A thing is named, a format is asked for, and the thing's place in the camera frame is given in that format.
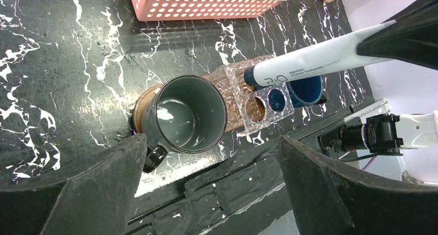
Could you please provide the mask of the black capped toothpaste tube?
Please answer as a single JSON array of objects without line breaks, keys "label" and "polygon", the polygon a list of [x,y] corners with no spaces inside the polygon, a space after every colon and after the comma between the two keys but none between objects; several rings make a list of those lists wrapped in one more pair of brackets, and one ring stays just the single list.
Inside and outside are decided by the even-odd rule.
[{"label": "black capped toothpaste tube", "polygon": [[394,23],[390,20],[265,60],[245,70],[245,83],[266,87],[385,62],[386,58],[358,55],[356,48]]}]

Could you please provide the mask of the dark blue mug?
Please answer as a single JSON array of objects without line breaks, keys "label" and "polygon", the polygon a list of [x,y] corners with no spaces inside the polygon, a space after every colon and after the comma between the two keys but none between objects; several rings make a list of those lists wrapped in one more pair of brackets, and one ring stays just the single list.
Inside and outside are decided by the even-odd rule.
[{"label": "dark blue mug", "polygon": [[[321,76],[287,82],[287,88],[294,108],[325,104],[327,98],[323,94]],[[271,90],[268,95],[269,106],[276,112],[281,112],[286,103],[280,90]]]}]

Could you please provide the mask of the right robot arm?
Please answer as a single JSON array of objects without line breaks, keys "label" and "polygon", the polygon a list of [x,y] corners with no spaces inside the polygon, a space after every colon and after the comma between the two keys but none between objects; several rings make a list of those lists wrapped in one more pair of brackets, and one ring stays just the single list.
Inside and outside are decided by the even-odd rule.
[{"label": "right robot arm", "polygon": [[[396,59],[437,70],[437,0],[417,0],[389,20],[389,26],[361,39],[359,56]],[[324,154],[369,150],[370,157],[400,156],[400,149],[437,145],[437,112],[379,114],[362,124],[343,125],[318,138]]]}]

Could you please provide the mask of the grey green mug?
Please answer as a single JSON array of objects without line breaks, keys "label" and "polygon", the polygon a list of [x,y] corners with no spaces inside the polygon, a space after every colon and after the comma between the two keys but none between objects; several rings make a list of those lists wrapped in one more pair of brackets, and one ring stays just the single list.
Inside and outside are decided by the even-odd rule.
[{"label": "grey green mug", "polygon": [[142,115],[147,136],[143,171],[154,171],[169,152],[198,154],[212,149],[226,127],[226,103],[211,82],[196,75],[169,80]]}]

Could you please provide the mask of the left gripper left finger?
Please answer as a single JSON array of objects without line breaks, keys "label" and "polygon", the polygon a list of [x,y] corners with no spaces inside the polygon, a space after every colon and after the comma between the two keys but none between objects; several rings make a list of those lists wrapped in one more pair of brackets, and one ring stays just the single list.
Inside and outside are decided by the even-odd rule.
[{"label": "left gripper left finger", "polygon": [[147,154],[137,134],[89,158],[1,185],[1,234],[124,234]]}]

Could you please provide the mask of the brown wooden oval tray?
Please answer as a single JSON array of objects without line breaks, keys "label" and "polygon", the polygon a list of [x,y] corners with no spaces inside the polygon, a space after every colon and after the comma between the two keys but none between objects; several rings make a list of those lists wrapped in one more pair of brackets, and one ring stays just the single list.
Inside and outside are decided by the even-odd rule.
[{"label": "brown wooden oval tray", "polygon": [[[241,117],[240,109],[238,108],[238,103],[236,102],[228,77],[213,77],[210,74],[204,75],[203,78],[214,84],[226,102],[228,115],[226,132],[243,127],[243,118]],[[142,115],[161,87],[162,85],[160,84],[147,89],[136,101],[134,109],[132,110],[133,129],[136,133],[143,132]],[[248,101],[244,102],[244,107],[246,114],[248,114],[253,121],[263,119],[265,108],[261,101],[257,101],[255,98],[250,98]]]}]

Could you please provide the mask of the clear packaged toothbrushes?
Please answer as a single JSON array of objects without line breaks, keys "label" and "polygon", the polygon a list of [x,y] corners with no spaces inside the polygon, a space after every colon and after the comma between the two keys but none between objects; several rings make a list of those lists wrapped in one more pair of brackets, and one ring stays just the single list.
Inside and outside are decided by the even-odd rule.
[{"label": "clear packaged toothbrushes", "polygon": [[[244,81],[244,71],[263,61],[274,58],[273,54],[259,56],[219,66],[209,75],[205,75],[221,93],[226,103],[226,132],[243,127],[242,135],[247,136],[269,127],[294,113],[292,99],[287,85],[276,84],[256,90]],[[285,102],[280,111],[273,110],[273,101],[269,98],[274,91],[280,92],[280,100]]]}]

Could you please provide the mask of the pink plastic basket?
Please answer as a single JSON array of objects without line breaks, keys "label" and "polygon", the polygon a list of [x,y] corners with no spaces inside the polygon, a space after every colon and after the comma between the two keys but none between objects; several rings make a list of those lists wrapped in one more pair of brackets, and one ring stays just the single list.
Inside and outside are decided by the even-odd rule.
[{"label": "pink plastic basket", "polygon": [[287,0],[131,0],[139,21],[257,18]]}]

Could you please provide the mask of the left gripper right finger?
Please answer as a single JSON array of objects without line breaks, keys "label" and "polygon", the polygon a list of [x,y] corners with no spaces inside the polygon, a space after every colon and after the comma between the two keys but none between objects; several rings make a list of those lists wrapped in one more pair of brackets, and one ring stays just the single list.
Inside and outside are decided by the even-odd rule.
[{"label": "left gripper right finger", "polygon": [[437,188],[352,167],[282,136],[278,160],[300,234],[437,234]]}]

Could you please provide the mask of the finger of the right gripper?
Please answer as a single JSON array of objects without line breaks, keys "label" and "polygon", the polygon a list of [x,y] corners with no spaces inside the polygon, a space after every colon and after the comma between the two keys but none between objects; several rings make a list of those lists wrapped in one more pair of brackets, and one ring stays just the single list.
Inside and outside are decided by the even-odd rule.
[{"label": "finger of the right gripper", "polygon": [[394,24],[362,41],[357,54],[437,70],[437,0],[417,0],[394,18]]}]

